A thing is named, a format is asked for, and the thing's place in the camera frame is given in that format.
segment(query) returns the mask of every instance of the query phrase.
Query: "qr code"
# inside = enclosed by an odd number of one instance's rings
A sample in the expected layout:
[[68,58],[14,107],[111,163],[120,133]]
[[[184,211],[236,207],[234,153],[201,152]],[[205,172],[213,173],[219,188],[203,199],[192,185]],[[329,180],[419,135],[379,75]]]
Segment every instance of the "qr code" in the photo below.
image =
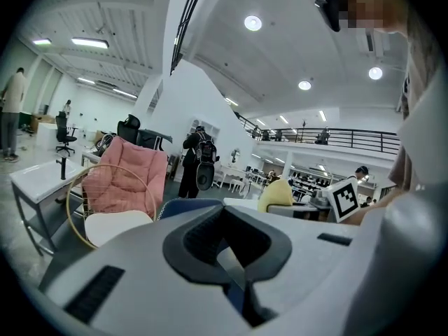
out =
[[339,218],[345,217],[358,208],[358,200],[356,199],[355,191],[351,183],[333,192],[333,197],[336,201]]

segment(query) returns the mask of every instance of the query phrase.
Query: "person in beige shirt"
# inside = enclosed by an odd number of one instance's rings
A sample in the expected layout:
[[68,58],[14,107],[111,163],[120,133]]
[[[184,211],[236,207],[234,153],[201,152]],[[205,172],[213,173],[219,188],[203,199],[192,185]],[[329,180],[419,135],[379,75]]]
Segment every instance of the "person in beige shirt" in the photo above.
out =
[[20,105],[25,91],[26,78],[23,76],[24,69],[20,67],[12,75],[2,92],[3,115],[1,117],[1,145],[3,147],[3,158],[5,161],[17,162],[18,155],[15,154],[17,145],[17,130],[19,127]]
[[[325,21],[339,31],[344,16],[349,27],[374,28],[380,32],[399,33],[407,39],[407,72],[402,89],[402,112],[406,119],[428,87],[442,61],[440,47],[424,21],[408,0],[316,0]],[[389,179],[397,185],[378,203],[355,213],[344,223],[361,224],[364,215],[373,208],[385,207],[397,196],[415,190],[418,178],[412,161],[401,146]]]

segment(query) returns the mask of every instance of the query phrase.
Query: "round ceiling light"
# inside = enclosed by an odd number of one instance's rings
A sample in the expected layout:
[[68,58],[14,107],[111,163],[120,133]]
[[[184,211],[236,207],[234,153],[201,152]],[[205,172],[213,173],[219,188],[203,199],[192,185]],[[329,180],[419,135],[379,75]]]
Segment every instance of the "round ceiling light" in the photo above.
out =
[[244,19],[244,26],[251,31],[258,31],[261,29],[261,20],[256,16],[248,16]]
[[308,81],[300,81],[299,88],[304,91],[308,91],[311,88],[311,83]]
[[379,80],[383,76],[383,71],[379,67],[373,67],[369,70],[369,77],[372,80]]

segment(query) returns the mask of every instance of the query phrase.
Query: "yellow cushion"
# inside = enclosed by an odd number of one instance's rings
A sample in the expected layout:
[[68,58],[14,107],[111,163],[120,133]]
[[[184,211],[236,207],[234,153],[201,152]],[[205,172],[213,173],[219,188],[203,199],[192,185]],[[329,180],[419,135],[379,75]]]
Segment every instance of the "yellow cushion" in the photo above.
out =
[[267,212],[267,207],[275,205],[293,205],[293,190],[286,179],[270,183],[258,200],[258,211]]

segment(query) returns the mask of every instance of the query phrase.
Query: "rectangular ceiling light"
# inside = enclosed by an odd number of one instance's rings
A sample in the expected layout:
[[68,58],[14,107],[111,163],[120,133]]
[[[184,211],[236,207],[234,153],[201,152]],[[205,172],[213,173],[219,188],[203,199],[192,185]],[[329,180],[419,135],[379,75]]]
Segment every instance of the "rectangular ceiling light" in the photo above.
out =
[[34,45],[51,45],[51,40],[49,38],[41,38],[40,40],[34,40]]
[[94,81],[92,81],[92,80],[88,80],[88,79],[86,79],[86,78],[82,78],[82,77],[78,77],[78,80],[79,80],[79,81],[86,82],[86,83],[89,83],[89,84],[91,84],[91,85],[94,85],[94,84],[95,84]]
[[109,48],[107,41],[97,40],[95,38],[73,37],[72,42],[76,45],[90,46],[93,48]]
[[125,95],[125,96],[128,96],[128,97],[132,97],[132,98],[137,99],[137,96],[135,94],[130,94],[130,93],[127,93],[127,92],[123,92],[123,91],[117,90],[116,88],[114,88],[113,91],[115,91],[117,93],[120,93],[121,95]]
[[227,102],[231,103],[231,104],[234,104],[235,106],[238,106],[238,103],[235,102],[235,101],[232,101],[230,98],[227,98],[227,97],[226,97],[225,100],[226,100]]
[[325,117],[325,113],[323,111],[319,111],[319,113],[321,114],[322,121],[323,122],[327,122],[327,118]]
[[288,124],[289,122],[287,121],[287,119],[286,118],[284,118],[282,115],[280,115],[280,118],[281,118],[281,120],[282,121],[284,121],[286,124]]

